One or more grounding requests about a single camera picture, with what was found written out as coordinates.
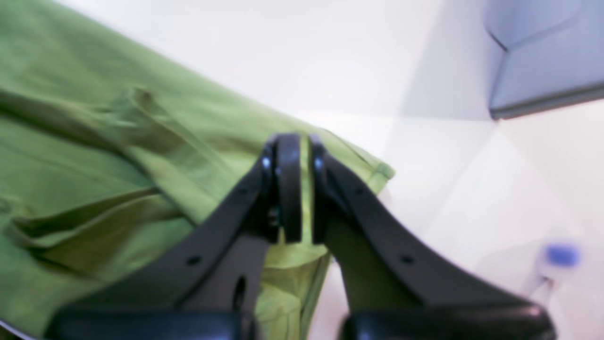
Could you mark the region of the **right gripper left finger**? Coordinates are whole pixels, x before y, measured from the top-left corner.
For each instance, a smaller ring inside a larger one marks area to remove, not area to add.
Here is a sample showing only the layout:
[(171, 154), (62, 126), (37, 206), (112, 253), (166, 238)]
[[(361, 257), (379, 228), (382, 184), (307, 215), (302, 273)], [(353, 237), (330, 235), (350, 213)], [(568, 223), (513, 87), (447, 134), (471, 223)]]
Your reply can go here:
[(301, 138), (276, 134), (183, 241), (61, 308), (47, 340), (262, 340), (254, 318), (267, 251), (302, 240)]

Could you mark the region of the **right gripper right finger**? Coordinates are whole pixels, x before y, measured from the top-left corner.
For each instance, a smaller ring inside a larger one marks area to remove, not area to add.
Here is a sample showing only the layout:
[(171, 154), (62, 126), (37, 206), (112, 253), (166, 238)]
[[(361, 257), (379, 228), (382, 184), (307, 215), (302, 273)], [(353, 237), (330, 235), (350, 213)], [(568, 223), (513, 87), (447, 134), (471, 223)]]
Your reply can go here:
[(554, 340), (538, 303), (481, 280), (415, 237), (353, 170), (309, 136), (312, 240), (344, 277), (343, 340)]

